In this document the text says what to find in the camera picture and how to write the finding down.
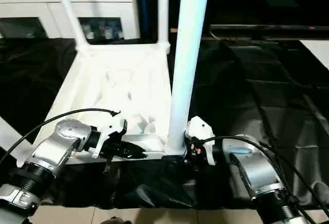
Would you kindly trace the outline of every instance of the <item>silver metal housing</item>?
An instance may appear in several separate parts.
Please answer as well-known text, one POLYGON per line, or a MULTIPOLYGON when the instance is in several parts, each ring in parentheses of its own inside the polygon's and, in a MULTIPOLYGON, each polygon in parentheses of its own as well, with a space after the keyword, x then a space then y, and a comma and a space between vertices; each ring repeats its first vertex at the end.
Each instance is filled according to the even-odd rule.
POLYGON ((72 151, 82 151, 92 128, 73 119, 57 123, 55 131, 42 141, 26 160, 42 166, 57 175, 69 159, 72 151))

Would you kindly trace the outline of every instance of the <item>white furniture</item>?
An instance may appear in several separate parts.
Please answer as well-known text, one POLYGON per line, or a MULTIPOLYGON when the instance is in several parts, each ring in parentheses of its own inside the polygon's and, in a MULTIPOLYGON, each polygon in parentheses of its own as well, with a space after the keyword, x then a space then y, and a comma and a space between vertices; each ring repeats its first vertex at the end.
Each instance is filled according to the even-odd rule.
MULTIPOLYGON (((136 0, 71 1, 78 18, 118 18, 124 39, 139 38, 136 0)), ((49 38, 74 38, 61 0, 0 0, 0 18, 14 17, 38 17, 49 38)))

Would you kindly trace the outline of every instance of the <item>glass cabinet door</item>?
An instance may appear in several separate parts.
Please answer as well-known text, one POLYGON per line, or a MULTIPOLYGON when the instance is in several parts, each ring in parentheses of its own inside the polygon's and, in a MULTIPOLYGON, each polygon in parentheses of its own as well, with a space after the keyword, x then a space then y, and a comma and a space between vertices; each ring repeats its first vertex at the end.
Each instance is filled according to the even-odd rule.
POLYGON ((123 39, 123 30, 119 17, 80 17, 82 30, 90 40, 123 39))
POLYGON ((0 34, 3 38, 47 38, 38 17, 2 17, 0 34))

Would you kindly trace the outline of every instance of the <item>black fabric backdrop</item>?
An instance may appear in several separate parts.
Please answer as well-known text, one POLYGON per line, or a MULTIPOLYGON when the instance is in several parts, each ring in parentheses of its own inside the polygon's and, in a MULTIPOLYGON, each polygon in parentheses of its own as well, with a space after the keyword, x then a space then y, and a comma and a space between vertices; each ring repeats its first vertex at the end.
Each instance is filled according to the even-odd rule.
MULTIPOLYGON (((20 133, 41 122, 74 56, 68 40, 2 43, 0 115, 20 133)), ((172 76, 174 54, 168 59, 172 76)), ((216 135, 245 133, 275 146, 326 203, 328 104, 329 72, 300 42, 202 42, 190 117, 199 115, 216 135)), ((13 166, 9 158, 2 170, 13 166)), ((104 209, 250 206, 233 199, 223 162, 195 166, 166 159, 113 163, 107 175, 103 169, 104 163, 66 166, 46 202, 104 209)), ((283 169, 302 205, 316 208, 300 180, 283 169)))

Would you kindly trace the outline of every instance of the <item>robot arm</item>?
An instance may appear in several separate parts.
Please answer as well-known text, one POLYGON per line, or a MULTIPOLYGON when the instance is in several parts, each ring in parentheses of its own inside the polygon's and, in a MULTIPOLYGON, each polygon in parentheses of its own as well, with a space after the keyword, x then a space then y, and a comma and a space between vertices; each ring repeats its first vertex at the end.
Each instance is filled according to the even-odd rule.
MULTIPOLYGON (((237 135, 259 145, 248 135, 237 135)), ((239 177, 248 192, 249 199, 264 224, 307 224, 271 162, 256 147, 239 139, 223 139, 221 142, 200 141, 214 137, 211 127, 201 118, 194 117, 188 123, 186 137, 191 143, 192 156, 203 157, 210 165, 216 164, 218 154, 224 154, 226 162, 238 167, 239 177)))
POLYGON ((29 223, 40 205, 45 192, 70 158, 71 152, 97 148, 96 156, 112 158, 122 153, 121 138, 126 132, 126 120, 109 126, 106 136, 89 126, 73 119, 57 123, 54 132, 42 141, 25 161, 17 168, 11 181, 0 187, 0 224, 29 223))

